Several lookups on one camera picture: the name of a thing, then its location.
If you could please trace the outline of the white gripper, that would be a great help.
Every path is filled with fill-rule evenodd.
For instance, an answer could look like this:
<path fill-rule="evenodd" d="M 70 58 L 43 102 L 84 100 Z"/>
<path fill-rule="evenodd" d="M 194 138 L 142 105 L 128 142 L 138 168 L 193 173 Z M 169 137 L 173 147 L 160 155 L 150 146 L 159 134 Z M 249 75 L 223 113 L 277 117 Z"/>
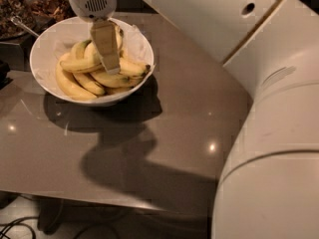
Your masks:
<path fill-rule="evenodd" d="M 117 0 L 69 0 L 69 3 L 78 17 L 91 21 L 111 18 L 117 8 Z M 96 21 L 90 35 L 106 72 L 117 74 L 120 57 L 115 25 L 109 20 Z"/>

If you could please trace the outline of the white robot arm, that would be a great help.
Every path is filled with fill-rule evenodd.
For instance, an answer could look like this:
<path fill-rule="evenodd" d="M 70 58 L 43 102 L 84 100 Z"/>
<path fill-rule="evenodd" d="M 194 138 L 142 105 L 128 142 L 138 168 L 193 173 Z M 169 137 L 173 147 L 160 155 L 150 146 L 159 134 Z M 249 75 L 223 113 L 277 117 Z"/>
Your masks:
<path fill-rule="evenodd" d="M 253 99 L 211 239 L 319 239 L 319 15 L 299 0 L 144 0 Z"/>

